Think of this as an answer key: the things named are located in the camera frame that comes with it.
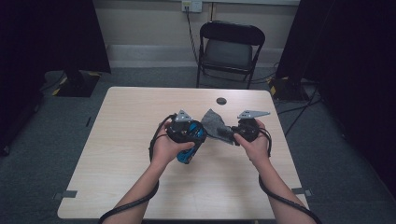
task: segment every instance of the chair backrest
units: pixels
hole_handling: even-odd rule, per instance
[[[232,23],[228,21],[209,21],[200,30],[201,41],[204,38],[253,46],[262,45],[264,33],[253,25]]]

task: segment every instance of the wall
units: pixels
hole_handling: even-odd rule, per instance
[[[191,48],[187,17],[181,12],[179,1],[101,0],[94,4],[107,45]],[[212,5],[203,2],[202,13],[190,14],[195,46],[199,46],[200,27],[212,17],[213,20],[247,23],[261,28],[266,34],[263,50],[280,57],[296,10],[295,5]]]

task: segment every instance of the folding chair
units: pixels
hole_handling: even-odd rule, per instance
[[[243,81],[250,88],[251,79],[265,41],[264,33],[252,25],[231,23],[227,21],[210,21],[200,30],[200,48],[196,88],[200,86],[201,70],[218,70],[222,72],[245,75]]]

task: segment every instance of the cable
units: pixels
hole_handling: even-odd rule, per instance
[[[264,191],[268,196],[270,196],[271,198],[278,200],[279,202],[285,203],[301,212],[306,213],[307,215],[309,215],[310,217],[312,217],[312,219],[315,220],[316,223],[321,224],[320,219],[310,210],[306,209],[304,206],[299,205],[298,203],[295,203],[291,200],[285,199],[277,194],[274,194],[271,190],[269,190],[267,187],[265,187],[264,183],[262,182],[262,177],[259,176],[259,184],[260,187],[262,188],[262,191]]]
[[[210,10],[210,20],[213,21],[213,6],[215,5],[215,3],[212,2],[212,7]]]
[[[321,100],[322,100],[322,99],[321,99],[321,97],[320,97],[320,99],[316,100],[314,103],[312,103],[312,104],[310,104],[310,105],[315,105],[315,104],[321,102]],[[307,107],[307,106],[310,106],[310,105],[303,105],[303,106],[296,107],[296,108],[293,108],[293,109],[288,109],[288,110],[279,112],[279,113],[277,113],[277,114],[278,114],[278,115],[281,115],[281,114],[288,113],[288,112],[291,112],[291,111],[294,111],[294,110],[303,109],[304,107]]]
[[[259,128],[259,132],[264,134],[264,136],[268,139],[268,157],[271,157],[271,148],[272,148],[272,138],[271,138],[271,134],[268,133],[268,131],[264,128]]]
[[[58,83],[62,79],[63,76],[64,76],[64,71],[62,72],[62,75],[56,81],[54,81],[48,87],[43,87],[43,89],[41,89],[40,91],[46,91],[47,89],[53,87],[56,83]]]
[[[208,76],[208,77],[217,78],[217,79],[226,80],[226,81],[232,81],[232,82],[248,83],[246,80],[244,81],[244,80],[231,79],[231,78],[227,78],[227,77],[215,77],[215,76],[212,76],[212,75],[208,74],[208,73],[205,72],[204,70],[201,70],[201,71],[204,73],[204,75],[206,75],[206,76]],[[267,83],[267,81],[260,81],[260,80],[263,80],[263,79],[266,79],[266,78],[268,78],[268,77],[271,77],[271,76],[273,76],[274,74],[275,74],[275,73],[272,73],[272,74],[270,74],[270,75],[268,75],[268,76],[265,76],[265,77],[260,77],[260,78],[256,78],[256,79],[251,79],[250,83],[251,83],[251,84]]]
[[[274,64],[274,69],[275,69],[275,71],[276,71],[276,69],[277,69],[277,67],[275,67],[276,65],[279,66],[279,63],[275,63],[275,64]]]
[[[303,110],[300,112],[300,114],[297,116],[297,118],[294,120],[294,122],[289,126],[288,130],[285,132],[285,137],[288,135],[288,133],[290,132],[291,128],[294,126],[294,124],[297,122],[297,120],[300,118],[300,116],[304,113],[304,111],[305,111],[309,106],[312,105],[312,100],[314,99],[315,93],[317,92],[317,90],[318,90],[318,86],[315,87],[314,93],[312,93],[312,97],[311,97],[311,99],[309,100],[309,102],[308,102],[305,106],[302,107]]]
[[[194,43],[194,37],[192,35],[192,31],[191,31],[191,24],[190,24],[190,9],[188,7],[184,7],[184,9],[186,10],[186,14],[187,14],[187,22],[189,23],[189,31],[190,31],[190,42],[191,42],[191,46],[192,46],[192,52],[194,54],[194,58],[195,58],[195,62],[198,65],[198,58],[197,58],[197,53],[196,53],[196,49],[195,49],[195,43]]]
[[[159,133],[160,130],[161,130],[161,127],[165,124],[165,122],[166,122],[167,120],[169,120],[170,118],[173,118],[173,117],[175,117],[175,116],[176,116],[176,115],[169,115],[168,117],[166,117],[166,119],[164,119],[163,122],[159,125],[157,131],[155,132],[154,136],[152,137],[152,139],[151,139],[151,141],[150,141],[150,144],[149,144],[149,148],[148,148],[148,156],[149,156],[149,160],[150,160],[150,161],[152,160],[152,155],[153,155],[153,149],[154,149],[154,144],[155,144],[155,142],[157,141],[158,138],[160,138],[160,137],[166,135],[166,134],[162,134],[162,135],[160,135],[160,136],[157,136],[158,133]],[[123,212],[123,211],[128,210],[128,209],[133,208],[133,207],[136,207],[136,206],[138,206],[139,204],[148,202],[148,201],[149,201],[152,197],[154,197],[154,195],[157,193],[159,186],[160,186],[160,181],[157,182],[157,184],[154,186],[154,189],[153,189],[148,195],[146,195],[145,197],[143,197],[143,198],[141,198],[141,199],[139,199],[139,200],[136,200],[136,201],[134,201],[134,202],[127,203],[127,204],[122,205],[122,206],[120,206],[120,207],[113,208],[113,209],[111,209],[110,211],[104,213],[104,214],[99,218],[98,223],[99,223],[99,224],[102,224],[102,223],[105,221],[105,219],[108,218],[108,217],[114,216],[114,215],[116,215],[116,214],[118,214],[118,213],[120,213],[120,212]]]

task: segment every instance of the light wooden tabletop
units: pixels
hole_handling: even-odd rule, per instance
[[[226,105],[216,100],[223,97]],[[63,198],[60,218],[99,218],[110,210],[149,166],[149,141],[168,115],[185,110],[201,121],[213,109],[226,125],[244,110],[260,117],[273,138],[271,162],[292,189],[301,183],[268,91],[113,87],[93,124]],[[298,195],[304,202],[304,195]],[[270,219],[268,198],[245,150],[206,138],[190,164],[171,161],[148,204],[147,219]]]

